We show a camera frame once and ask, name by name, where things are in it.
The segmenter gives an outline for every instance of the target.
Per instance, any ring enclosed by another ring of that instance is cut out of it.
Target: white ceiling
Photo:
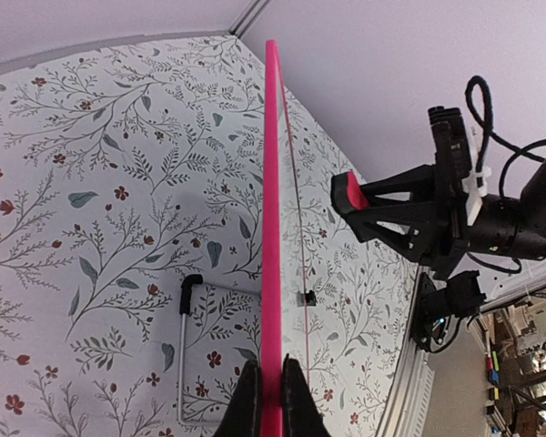
[[[261,57],[267,39],[288,87],[367,179],[433,162],[427,109],[464,108],[475,74],[490,84],[497,132],[546,137],[546,0],[273,0],[243,37]],[[491,146],[493,192],[508,156]],[[514,166],[507,193],[535,168]]]
[[[0,63],[125,36],[226,32],[251,0],[0,0]]]

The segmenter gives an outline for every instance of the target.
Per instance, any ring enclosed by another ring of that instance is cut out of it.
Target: black clip
[[[298,307],[304,307],[308,304],[309,307],[315,307],[318,303],[318,298],[316,298],[316,293],[313,290],[308,291],[307,293],[297,293],[298,294]]]
[[[180,314],[190,314],[190,300],[192,299],[192,287],[204,282],[202,275],[188,275],[182,281],[182,293],[180,294]]]

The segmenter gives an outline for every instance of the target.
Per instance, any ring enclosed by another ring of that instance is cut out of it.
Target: white wire
[[[215,289],[224,289],[237,291],[239,293],[249,294],[252,296],[258,296],[261,298],[261,293],[254,290],[243,290],[236,287],[231,287],[229,285],[215,284],[212,282],[203,282],[198,285],[208,285],[209,287],[214,287]],[[182,314],[182,321],[180,322],[180,348],[178,354],[178,408],[177,408],[177,420],[181,425],[184,426],[208,426],[208,427],[217,427],[220,422],[218,421],[205,421],[205,422],[196,422],[188,421],[184,418],[184,351],[186,349],[185,340],[186,340],[186,320],[187,315]]]

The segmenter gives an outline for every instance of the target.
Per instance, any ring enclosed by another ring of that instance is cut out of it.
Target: white wall
[[[226,32],[251,0],[0,0],[0,63],[137,35]]]

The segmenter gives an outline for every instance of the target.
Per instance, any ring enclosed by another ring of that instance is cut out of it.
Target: floral wallpaper
[[[261,347],[260,299],[238,290],[260,290],[263,76],[233,36],[102,48],[0,76],[0,436],[214,431]],[[300,268],[284,272],[297,284],[284,348],[332,435],[369,436],[415,269],[358,244],[333,214],[329,180],[350,163],[288,100],[295,165],[284,147],[282,163],[299,203],[283,200],[282,239],[302,240],[304,256],[300,244],[284,251],[284,266]],[[180,283],[198,272],[211,285],[193,293],[179,381]],[[304,272],[318,303],[295,310]]]

